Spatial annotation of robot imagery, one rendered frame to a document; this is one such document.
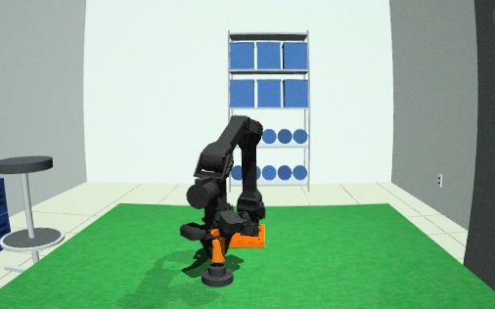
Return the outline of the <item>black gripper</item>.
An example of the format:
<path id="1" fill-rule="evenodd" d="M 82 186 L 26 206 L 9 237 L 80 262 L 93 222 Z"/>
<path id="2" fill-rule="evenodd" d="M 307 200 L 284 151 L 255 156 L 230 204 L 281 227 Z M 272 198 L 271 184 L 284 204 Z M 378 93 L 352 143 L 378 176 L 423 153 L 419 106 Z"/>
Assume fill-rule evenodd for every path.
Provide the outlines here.
<path id="1" fill-rule="evenodd" d="M 224 211 L 230 207 L 230 203 L 227 203 L 227 200 L 215 200 L 210 205 L 204 208 L 204 218 L 202 221 L 205 224 L 199 225 L 197 223 L 188 223 L 180 226 L 180 235 L 185 239 L 194 242 L 200 240 L 202 246 L 204 247 L 209 258 L 212 258 L 212 241 L 215 239 L 211 235 L 211 231 L 215 229 L 219 229 L 220 237 L 225 238 L 225 254 L 228 252 L 230 241 L 236 233 L 225 234 L 220 226 L 218 226 L 218 222 L 214 222 L 215 215 L 217 217 L 218 211 Z"/>

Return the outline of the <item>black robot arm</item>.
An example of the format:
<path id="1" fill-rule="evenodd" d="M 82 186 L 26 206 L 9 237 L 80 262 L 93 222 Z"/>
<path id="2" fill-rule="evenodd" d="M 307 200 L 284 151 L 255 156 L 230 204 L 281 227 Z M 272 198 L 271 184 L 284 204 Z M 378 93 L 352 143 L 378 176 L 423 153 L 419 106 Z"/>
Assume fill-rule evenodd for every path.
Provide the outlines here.
<path id="1" fill-rule="evenodd" d="M 256 146 L 262 133 L 263 126 L 259 121 L 247 115 L 234 114 L 218 140 L 208 144 L 200 153 L 194 174 L 198 179 L 186 193 L 187 202 L 195 209 L 203 209 L 215 200 L 227 199 L 226 179 L 234 164 L 233 150 L 237 145 L 241 149 L 243 192 L 237 200 L 238 212 L 234 212 L 234 205 L 230 204 L 228 209 L 218 211 L 214 218 L 225 234 L 259 237 L 259 219 L 265 219 L 266 214 L 256 180 Z"/>

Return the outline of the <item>orange knob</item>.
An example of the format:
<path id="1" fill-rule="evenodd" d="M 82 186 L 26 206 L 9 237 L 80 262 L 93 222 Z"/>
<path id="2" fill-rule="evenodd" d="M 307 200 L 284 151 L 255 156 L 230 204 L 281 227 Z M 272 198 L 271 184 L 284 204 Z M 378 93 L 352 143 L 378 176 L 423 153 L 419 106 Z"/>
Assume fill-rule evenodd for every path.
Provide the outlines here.
<path id="1" fill-rule="evenodd" d="M 212 241 L 212 258 L 210 261 L 218 263 L 225 260 L 225 238 L 215 237 Z"/>

